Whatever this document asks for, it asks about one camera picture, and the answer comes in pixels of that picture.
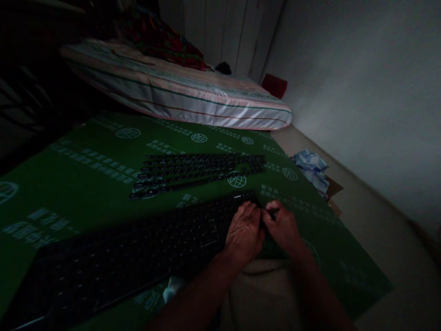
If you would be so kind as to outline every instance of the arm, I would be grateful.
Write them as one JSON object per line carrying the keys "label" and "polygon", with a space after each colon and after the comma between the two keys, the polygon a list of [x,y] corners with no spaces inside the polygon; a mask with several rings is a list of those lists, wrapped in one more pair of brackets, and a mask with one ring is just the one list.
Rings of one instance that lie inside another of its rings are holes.
{"label": "arm", "polygon": [[[279,210],[275,220],[268,213],[274,209]],[[271,236],[291,258],[307,326],[318,330],[356,330],[311,252],[303,244],[294,214],[286,210],[280,201],[274,200],[262,209],[262,219]]]}
{"label": "arm", "polygon": [[242,204],[231,222],[224,250],[165,305],[147,329],[205,329],[234,278],[262,249],[265,233],[259,231],[259,220],[255,204]]}

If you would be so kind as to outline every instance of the striped mattress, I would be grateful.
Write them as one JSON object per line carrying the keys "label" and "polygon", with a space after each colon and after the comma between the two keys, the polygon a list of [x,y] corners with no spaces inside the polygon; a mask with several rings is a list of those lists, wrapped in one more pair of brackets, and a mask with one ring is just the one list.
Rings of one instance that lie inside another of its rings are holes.
{"label": "striped mattress", "polygon": [[150,116],[254,130],[291,123],[289,107],[248,78],[185,68],[118,41],[87,39],[60,53],[80,78]]}

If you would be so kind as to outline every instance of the hand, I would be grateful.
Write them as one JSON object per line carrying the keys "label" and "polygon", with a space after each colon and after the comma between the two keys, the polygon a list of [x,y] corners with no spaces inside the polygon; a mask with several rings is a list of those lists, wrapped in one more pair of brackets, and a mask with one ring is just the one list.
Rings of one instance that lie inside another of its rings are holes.
{"label": "hand", "polygon": [[[278,209],[273,220],[268,211]],[[265,222],[268,231],[275,242],[284,249],[288,255],[293,257],[303,251],[304,245],[300,238],[294,214],[288,211],[279,200],[268,202],[265,209],[262,209],[262,220]]]}
{"label": "hand", "polygon": [[265,232],[259,231],[260,208],[250,201],[244,202],[233,216],[224,251],[235,267],[242,270],[262,249]]}

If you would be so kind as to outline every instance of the floor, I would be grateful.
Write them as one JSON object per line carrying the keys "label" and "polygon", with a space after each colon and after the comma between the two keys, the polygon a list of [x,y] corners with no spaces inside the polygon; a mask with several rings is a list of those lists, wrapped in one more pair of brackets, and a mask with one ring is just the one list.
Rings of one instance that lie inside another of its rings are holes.
{"label": "floor", "polygon": [[317,152],[326,174],[344,187],[333,200],[340,217],[394,284],[356,321],[358,330],[441,330],[441,273],[406,219],[293,126],[271,135],[288,155]]}

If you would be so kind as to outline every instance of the left hand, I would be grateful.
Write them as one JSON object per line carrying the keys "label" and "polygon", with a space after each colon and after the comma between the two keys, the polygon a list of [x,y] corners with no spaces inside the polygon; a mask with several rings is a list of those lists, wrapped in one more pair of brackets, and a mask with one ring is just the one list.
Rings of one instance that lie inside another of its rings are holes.
{"label": "left hand", "polygon": [[265,232],[259,231],[260,208],[244,202],[233,216],[228,229],[224,251],[234,266],[242,270],[262,249]]}

